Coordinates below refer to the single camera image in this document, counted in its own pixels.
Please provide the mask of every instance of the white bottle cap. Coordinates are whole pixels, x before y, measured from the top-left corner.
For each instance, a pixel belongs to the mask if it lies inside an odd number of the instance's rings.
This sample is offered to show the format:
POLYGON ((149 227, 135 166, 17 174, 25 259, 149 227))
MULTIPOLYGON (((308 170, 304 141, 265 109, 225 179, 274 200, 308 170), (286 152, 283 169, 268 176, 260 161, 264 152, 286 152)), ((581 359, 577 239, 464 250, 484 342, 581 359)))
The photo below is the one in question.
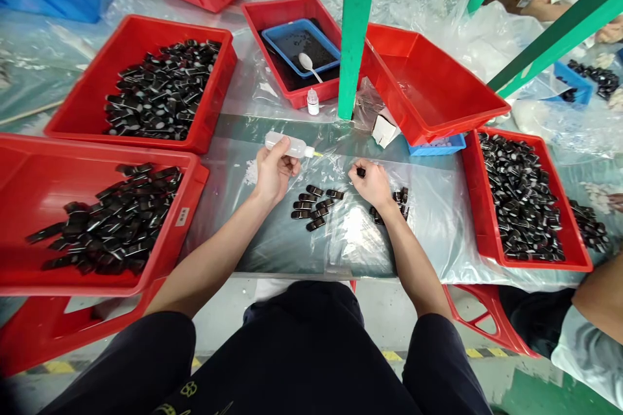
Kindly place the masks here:
POLYGON ((313 88, 307 91, 307 111, 310 115, 318 115, 320 113, 318 94, 313 90, 313 88))

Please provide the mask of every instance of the floor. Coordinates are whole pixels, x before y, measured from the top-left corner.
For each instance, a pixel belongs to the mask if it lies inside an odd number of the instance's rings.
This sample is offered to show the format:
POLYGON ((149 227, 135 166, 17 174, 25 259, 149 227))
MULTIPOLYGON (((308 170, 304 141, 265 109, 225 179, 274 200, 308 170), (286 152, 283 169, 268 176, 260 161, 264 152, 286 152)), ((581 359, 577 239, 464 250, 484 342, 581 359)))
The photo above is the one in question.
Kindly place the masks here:
MULTIPOLYGON (((243 311, 254 301, 257 284, 256 279, 232 278, 199 312, 195 318, 196 365, 240 327, 243 311)), ((416 321, 411 302, 397 280, 359 281, 356 295, 366 330, 400 377, 416 321)), ((482 306, 464 292, 452 289, 452 295, 463 318, 474 318, 482 312, 482 306)), ((77 300, 71 306, 78 309, 90 304, 88 300, 77 300)), ((485 328, 491 331, 491 326, 487 325, 491 323, 485 323, 485 328)), ((563 411, 568 415, 621 413, 593 391, 564 375, 548 360, 507 356, 490 340, 465 326, 457 324, 457 329, 487 400, 509 415, 546 415, 563 411)), ((56 362, 40 367, 41 374, 23 373, 10 378, 9 387, 24 415, 36 414, 63 391, 79 374, 80 368, 95 358, 109 341, 109 338, 104 339, 60 357, 56 362)))

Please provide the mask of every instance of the yellow and black hazard tape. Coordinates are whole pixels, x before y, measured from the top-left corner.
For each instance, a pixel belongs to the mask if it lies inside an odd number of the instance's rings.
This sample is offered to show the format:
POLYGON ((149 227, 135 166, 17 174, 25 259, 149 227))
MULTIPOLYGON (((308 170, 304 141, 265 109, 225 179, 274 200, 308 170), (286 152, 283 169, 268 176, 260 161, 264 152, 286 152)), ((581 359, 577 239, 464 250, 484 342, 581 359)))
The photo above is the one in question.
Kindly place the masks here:
MULTIPOLYGON (((407 359, 407 351, 391 351, 382 352, 388 362, 403 361, 407 359)), ((507 349, 499 347, 489 348, 466 348, 465 353, 470 359, 488 359, 488 358, 508 358, 518 357, 519 355, 507 349)), ((210 355, 195 355, 193 358, 193 369, 203 365, 210 355)), ((91 360, 51 360, 41 365, 35 366, 30 370, 26 370, 22 374, 27 375, 44 375, 44 374, 71 374, 81 373, 92 363, 91 360)))

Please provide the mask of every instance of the white plastic spoon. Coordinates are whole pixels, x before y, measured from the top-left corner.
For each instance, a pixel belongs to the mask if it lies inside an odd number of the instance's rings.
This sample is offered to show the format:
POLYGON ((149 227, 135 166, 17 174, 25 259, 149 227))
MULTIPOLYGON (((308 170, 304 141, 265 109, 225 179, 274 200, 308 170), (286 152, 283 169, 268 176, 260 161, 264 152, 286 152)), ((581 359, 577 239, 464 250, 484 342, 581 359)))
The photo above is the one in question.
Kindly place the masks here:
POLYGON ((300 64, 303 66, 303 68, 305 68, 306 70, 311 71, 313 73, 313 75, 316 77, 318 82, 323 82, 320 79, 320 76, 318 76, 318 73, 316 73, 315 70, 313 69, 313 63, 312 63, 312 60, 311 60, 309 55, 307 55, 306 53, 301 52, 299 54, 299 61, 300 61, 300 64))

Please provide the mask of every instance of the pile of black parts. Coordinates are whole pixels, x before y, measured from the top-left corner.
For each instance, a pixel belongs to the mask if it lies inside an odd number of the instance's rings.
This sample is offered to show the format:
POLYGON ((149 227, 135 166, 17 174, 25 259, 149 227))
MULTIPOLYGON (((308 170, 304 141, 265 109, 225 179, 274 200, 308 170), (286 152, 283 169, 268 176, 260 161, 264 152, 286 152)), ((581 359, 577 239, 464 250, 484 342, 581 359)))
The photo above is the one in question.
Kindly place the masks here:
MULTIPOLYGON (((564 79, 562 79, 562 77, 557 77, 558 80, 562 81, 563 83, 567 84, 567 81, 565 81, 564 79)), ((576 102, 576 92, 578 92, 577 88, 571 88, 566 90, 565 92, 563 92, 562 94, 560 94, 560 97, 563 99, 563 101, 565 102, 576 102)))
POLYGON ((105 134, 185 140, 220 49, 189 39, 120 72, 121 92, 106 96, 105 134))
POLYGON ((326 191, 328 199, 316 203, 318 199, 323 197, 324 190, 316 188, 313 185, 307 185, 306 190, 307 193, 301 193, 299 195, 299 201, 294 203, 293 207, 296 211, 292 212, 290 217, 292 219, 312 219, 306 227, 307 230, 314 231, 326 224, 324 216, 329 214, 329 208, 333 206, 337 200, 344 199, 344 193, 328 189, 326 191), (316 210, 312 211, 314 203, 316 203, 316 210))
MULTIPOLYGON (((409 200, 409 189, 402 187, 400 191, 395 191, 391 194, 394 201, 398 203, 400 213, 404 217, 404 220, 409 218, 409 208, 407 207, 407 201, 409 200)), ((381 218, 380 214, 374 206, 370 206, 370 214, 374 218, 374 223, 378 225, 385 225, 385 222, 381 218)))
POLYGON ((575 60, 569 62, 569 68, 583 78, 590 78, 597 83, 597 95, 607 101, 619 86, 618 76, 612 71, 599 67, 585 66, 575 60))
POLYGON ((504 255, 522 261, 565 261, 557 231, 558 198, 549 188, 534 147, 479 133, 504 255))
POLYGON ((127 177, 97 193, 92 206, 70 202, 68 219, 26 237, 28 243, 60 234, 48 248, 65 253, 46 261, 42 270, 73 265, 81 274, 140 274, 182 181, 178 167, 154 171, 150 163, 119 165, 127 177))
POLYGON ((600 253, 605 253, 610 243, 605 225, 597 222, 595 210, 592 207, 580 206, 577 201, 570 199, 569 204, 576 218, 584 245, 600 253))

